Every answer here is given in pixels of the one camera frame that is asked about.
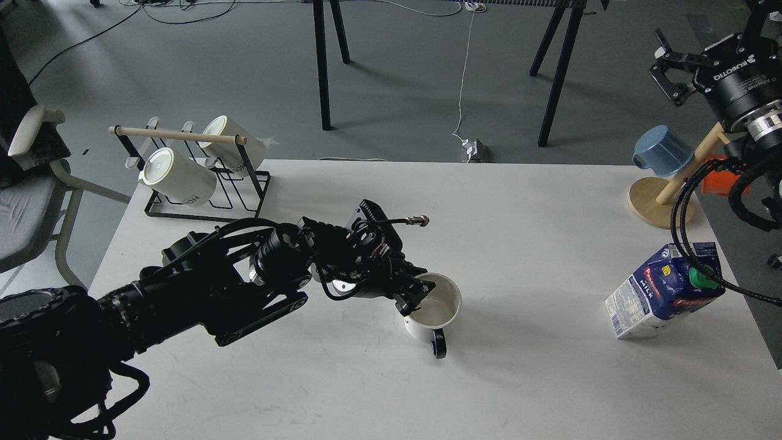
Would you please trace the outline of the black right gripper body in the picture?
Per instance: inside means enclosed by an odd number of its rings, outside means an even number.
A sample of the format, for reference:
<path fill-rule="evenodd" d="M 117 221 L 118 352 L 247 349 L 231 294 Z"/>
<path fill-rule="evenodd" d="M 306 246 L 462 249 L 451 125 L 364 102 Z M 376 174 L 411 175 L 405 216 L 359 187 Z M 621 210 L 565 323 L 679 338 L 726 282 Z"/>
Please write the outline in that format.
<path fill-rule="evenodd" d="M 780 100 L 779 45 L 759 37 L 738 52 L 739 34 L 731 34 L 702 53 L 717 65 L 698 67 L 693 87 L 706 102 L 726 133 L 745 130 L 749 112 Z"/>

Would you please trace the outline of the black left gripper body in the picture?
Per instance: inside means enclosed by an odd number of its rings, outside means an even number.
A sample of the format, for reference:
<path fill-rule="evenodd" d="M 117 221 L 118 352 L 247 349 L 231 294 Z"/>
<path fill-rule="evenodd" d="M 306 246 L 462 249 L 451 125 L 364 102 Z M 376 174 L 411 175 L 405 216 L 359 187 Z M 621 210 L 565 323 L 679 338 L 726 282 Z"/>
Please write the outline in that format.
<path fill-rule="evenodd" d="M 394 300 L 403 265 L 410 263 L 396 224 L 425 227 L 428 217 L 388 218 L 379 204 L 361 200 L 348 226 L 318 223 L 318 280 L 332 285 L 330 298 Z"/>

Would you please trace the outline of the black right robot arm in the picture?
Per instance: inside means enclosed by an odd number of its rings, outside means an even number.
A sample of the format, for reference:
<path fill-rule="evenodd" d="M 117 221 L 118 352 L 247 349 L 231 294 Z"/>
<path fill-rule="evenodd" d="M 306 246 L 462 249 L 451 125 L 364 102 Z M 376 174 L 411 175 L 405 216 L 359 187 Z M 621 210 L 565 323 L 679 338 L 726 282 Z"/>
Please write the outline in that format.
<path fill-rule="evenodd" d="M 726 133 L 741 133 L 736 148 L 727 151 L 726 159 L 710 159 L 688 178 L 673 204 L 670 215 L 673 243 L 679 253 L 718 286 L 758 301 L 780 306 L 780 299 L 755 293 L 726 281 L 707 268 L 695 254 L 687 239 L 684 217 L 692 193 L 712 172 L 728 170 L 737 175 L 727 194 L 734 214 L 743 222 L 769 232 L 780 229 L 780 60 L 774 39 L 761 32 L 771 12 L 780 11 L 779 1 L 748 1 L 750 9 L 745 29 L 730 34 L 704 48 L 699 54 L 672 50 L 662 31 L 655 34 L 660 47 L 656 62 L 649 68 L 654 81 L 677 106 L 695 92 L 706 97 Z M 758 178 L 767 177 L 774 191 L 762 199 L 770 215 L 763 218 L 746 209 L 742 195 Z"/>

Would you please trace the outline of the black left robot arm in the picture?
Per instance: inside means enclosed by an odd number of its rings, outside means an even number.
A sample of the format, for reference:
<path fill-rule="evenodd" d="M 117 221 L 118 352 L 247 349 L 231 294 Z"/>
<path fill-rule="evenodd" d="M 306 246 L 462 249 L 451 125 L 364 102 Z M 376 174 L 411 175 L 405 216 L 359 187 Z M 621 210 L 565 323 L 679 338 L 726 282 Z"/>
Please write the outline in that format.
<path fill-rule="evenodd" d="M 302 307 L 311 279 L 334 301 L 389 298 L 407 317 L 436 284 L 405 259 L 396 224 L 428 218 L 388 218 L 370 200 L 345 227 L 241 218 L 187 234 L 98 299 L 79 286 L 3 297 L 2 438 L 114 438 L 149 388 L 135 354 L 197 325 L 229 345 Z"/>

